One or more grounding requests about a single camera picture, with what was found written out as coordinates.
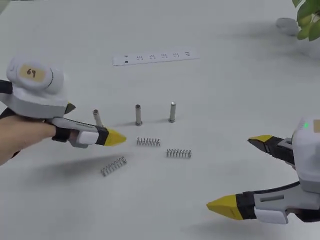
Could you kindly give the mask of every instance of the metal pin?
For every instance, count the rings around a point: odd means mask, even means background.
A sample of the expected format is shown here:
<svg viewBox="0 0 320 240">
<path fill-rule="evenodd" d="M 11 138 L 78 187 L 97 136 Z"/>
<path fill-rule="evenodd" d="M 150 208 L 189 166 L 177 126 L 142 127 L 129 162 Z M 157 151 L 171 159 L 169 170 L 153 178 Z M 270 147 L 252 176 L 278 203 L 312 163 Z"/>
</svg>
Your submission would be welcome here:
<svg viewBox="0 0 320 240">
<path fill-rule="evenodd" d="M 176 102 L 173 101 L 171 102 L 171 107 L 170 107 L 170 117 L 168 119 L 169 123 L 174 123 L 176 121 L 175 115 L 176 115 Z"/>
<path fill-rule="evenodd" d="M 97 109 L 93 110 L 93 117 L 95 120 L 95 124 L 99 127 L 103 127 L 104 125 L 102 124 L 101 118 L 100 118 L 100 114 L 99 111 Z"/>
<path fill-rule="evenodd" d="M 135 105 L 135 125 L 141 126 L 141 106 L 139 104 Z"/>
</svg>

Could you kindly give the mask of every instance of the coil spring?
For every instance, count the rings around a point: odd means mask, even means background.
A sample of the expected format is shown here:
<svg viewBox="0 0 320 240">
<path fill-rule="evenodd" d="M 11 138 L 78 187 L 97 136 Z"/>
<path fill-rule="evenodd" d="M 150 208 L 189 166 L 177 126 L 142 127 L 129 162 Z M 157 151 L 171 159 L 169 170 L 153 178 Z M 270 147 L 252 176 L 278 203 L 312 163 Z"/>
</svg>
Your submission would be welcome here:
<svg viewBox="0 0 320 240">
<path fill-rule="evenodd" d="M 168 148 L 166 150 L 166 156 L 167 157 L 175 157 L 175 158 L 191 158 L 191 150 L 185 150 L 185 149 L 173 149 Z"/>
<path fill-rule="evenodd" d="M 110 163 L 109 165 L 101 168 L 101 173 L 104 177 L 106 177 L 107 175 L 111 174 L 112 172 L 114 172 L 115 170 L 121 168 L 122 166 L 127 164 L 127 160 L 125 159 L 124 156 L 118 158 L 117 160 L 115 160 L 113 163 Z"/>
<path fill-rule="evenodd" d="M 160 146 L 160 138 L 137 137 L 137 145 Z"/>
</svg>

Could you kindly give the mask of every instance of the human hand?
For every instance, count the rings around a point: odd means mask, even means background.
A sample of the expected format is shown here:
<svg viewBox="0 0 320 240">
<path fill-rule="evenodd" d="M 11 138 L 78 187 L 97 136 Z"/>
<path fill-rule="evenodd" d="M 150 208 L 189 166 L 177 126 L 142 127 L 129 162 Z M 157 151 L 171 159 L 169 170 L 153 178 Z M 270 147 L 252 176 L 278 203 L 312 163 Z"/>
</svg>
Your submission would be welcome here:
<svg viewBox="0 0 320 240">
<path fill-rule="evenodd" d="M 54 125 L 17 116 L 7 108 L 0 116 L 0 166 L 19 151 L 55 135 Z M 76 136 L 75 132 L 70 132 L 70 138 Z"/>
</svg>

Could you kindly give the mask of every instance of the white table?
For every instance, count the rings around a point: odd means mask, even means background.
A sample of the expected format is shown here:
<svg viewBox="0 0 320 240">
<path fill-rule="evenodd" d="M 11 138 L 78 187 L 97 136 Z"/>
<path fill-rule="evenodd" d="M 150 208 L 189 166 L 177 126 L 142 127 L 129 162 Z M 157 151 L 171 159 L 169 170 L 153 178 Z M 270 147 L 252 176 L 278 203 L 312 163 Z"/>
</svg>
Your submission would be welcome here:
<svg viewBox="0 0 320 240">
<path fill-rule="evenodd" d="M 290 0 L 49 0 L 12 2 L 0 15 L 0 73 L 29 54 L 68 76 L 71 119 L 127 136 L 117 147 L 72 148 L 48 139 L 0 167 L 2 240 L 316 240 L 319 223 L 235 221 L 207 202 L 297 180 L 247 143 L 290 137 L 319 113 L 319 62 L 275 28 L 295 17 Z M 112 55 L 180 46 L 201 59 L 124 67 Z M 167 122 L 176 101 L 176 122 Z M 133 126 L 135 104 L 143 125 Z M 136 137 L 161 138 L 138 147 Z M 192 149 L 168 159 L 166 148 Z M 125 156 L 107 177 L 100 168 Z"/>
</svg>

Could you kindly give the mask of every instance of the power strip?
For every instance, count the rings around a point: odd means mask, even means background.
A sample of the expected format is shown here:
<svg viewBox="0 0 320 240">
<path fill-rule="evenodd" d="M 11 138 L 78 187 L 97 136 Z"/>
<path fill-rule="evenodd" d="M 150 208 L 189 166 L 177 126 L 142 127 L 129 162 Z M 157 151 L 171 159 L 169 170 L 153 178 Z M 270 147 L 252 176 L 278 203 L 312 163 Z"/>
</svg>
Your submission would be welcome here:
<svg viewBox="0 0 320 240">
<path fill-rule="evenodd" d="M 194 50 L 179 50 L 179 51 L 163 51 L 150 53 L 137 53 L 127 55 L 116 55 L 112 58 L 113 66 L 135 65 L 135 64 L 150 64 L 160 62 L 172 62 L 181 60 L 199 59 Z"/>
</svg>

